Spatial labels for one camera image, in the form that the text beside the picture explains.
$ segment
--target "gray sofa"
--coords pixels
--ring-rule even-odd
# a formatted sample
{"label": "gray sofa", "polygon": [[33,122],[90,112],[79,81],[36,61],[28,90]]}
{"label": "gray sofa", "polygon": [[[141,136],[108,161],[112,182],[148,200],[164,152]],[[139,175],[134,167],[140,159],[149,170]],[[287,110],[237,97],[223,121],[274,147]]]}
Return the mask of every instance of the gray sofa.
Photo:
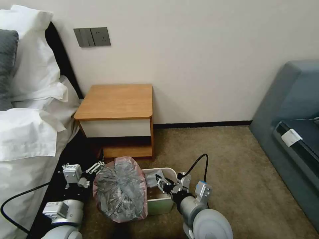
{"label": "gray sofa", "polygon": [[[319,60],[290,61],[277,74],[250,130],[319,232]],[[282,136],[302,139],[291,146]]]}

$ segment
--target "white drawer front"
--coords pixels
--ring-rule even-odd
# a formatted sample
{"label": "white drawer front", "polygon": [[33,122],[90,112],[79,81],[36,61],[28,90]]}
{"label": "white drawer front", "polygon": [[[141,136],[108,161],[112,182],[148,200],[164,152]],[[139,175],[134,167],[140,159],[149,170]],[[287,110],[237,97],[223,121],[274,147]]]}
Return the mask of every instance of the white drawer front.
{"label": "white drawer front", "polygon": [[88,138],[151,135],[149,119],[90,120],[80,124]]}

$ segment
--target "gray pillow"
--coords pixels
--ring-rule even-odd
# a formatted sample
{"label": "gray pillow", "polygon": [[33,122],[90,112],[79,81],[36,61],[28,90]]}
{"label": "gray pillow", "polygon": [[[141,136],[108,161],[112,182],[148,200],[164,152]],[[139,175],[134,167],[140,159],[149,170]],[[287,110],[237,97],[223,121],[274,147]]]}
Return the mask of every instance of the gray pillow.
{"label": "gray pillow", "polygon": [[13,108],[10,101],[10,80],[16,61],[19,35],[16,31],[0,29],[0,111]]}

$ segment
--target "white pillow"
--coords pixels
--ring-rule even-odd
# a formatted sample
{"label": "white pillow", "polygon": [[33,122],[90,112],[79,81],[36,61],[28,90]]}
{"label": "white pillow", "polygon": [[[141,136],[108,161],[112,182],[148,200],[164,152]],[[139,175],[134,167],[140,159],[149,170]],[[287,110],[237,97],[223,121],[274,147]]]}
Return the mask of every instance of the white pillow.
{"label": "white pillow", "polygon": [[0,10],[0,29],[16,30],[19,34],[11,101],[43,99],[43,91],[50,91],[60,100],[67,91],[59,82],[60,69],[45,39],[45,30],[52,17],[50,12],[19,5],[13,5],[10,10]]}

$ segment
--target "switch panel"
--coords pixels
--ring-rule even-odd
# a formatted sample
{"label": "switch panel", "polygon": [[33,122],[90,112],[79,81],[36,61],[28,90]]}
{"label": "switch panel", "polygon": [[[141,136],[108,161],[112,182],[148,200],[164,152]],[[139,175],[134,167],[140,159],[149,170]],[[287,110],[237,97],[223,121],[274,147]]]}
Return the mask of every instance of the switch panel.
{"label": "switch panel", "polygon": [[91,33],[96,46],[111,45],[107,28],[91,28]]}
{"label": "switch panel", "polygon": [[110,46],[107,28],[75,28],[73,29],[80,47]]}

